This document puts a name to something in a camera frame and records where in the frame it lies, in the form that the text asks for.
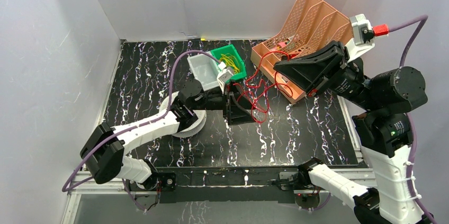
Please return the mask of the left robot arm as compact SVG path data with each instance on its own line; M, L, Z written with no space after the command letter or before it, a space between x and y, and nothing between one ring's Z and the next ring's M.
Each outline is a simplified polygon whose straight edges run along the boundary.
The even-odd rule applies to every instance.
M140 121L112 128L98 125L80 156L96 184L114 178L133 181L145 190L166 186L168 173L161 173L147 160L135 159L128 153L157 138L183 132L199 121L197 111L221 110L229 126L255 122L255 104L240 90L234 80L205 91L196 79L188 80L175 97L170 96L168 107Z

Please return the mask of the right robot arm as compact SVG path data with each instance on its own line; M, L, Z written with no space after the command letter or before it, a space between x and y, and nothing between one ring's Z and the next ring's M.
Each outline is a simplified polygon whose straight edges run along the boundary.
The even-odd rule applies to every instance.
M357 184L312 158L293 182L328 191L352 208L360 223L434 223L414 187L416 150L409 113L427 103L425 80L409 66L367 77L353 48L332 41L309 55L276 62L274 70L310 95L330 90L363 109L352 117L371 162L376 187Z

